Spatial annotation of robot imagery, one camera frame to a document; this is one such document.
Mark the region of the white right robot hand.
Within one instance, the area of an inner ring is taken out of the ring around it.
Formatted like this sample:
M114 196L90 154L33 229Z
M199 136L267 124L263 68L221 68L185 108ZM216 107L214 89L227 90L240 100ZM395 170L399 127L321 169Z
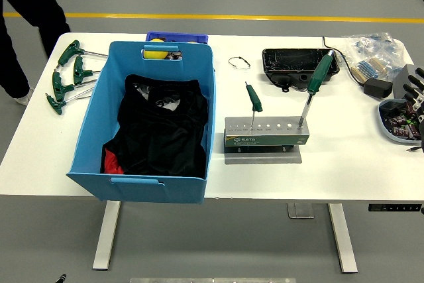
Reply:
M423 123L423 69L417 68L415 70L416 75L408 75L408 80L411 84L403 84L402 87L406 91L404 95L405 99L412 103L413 110L417 114L417 118L420 124Z

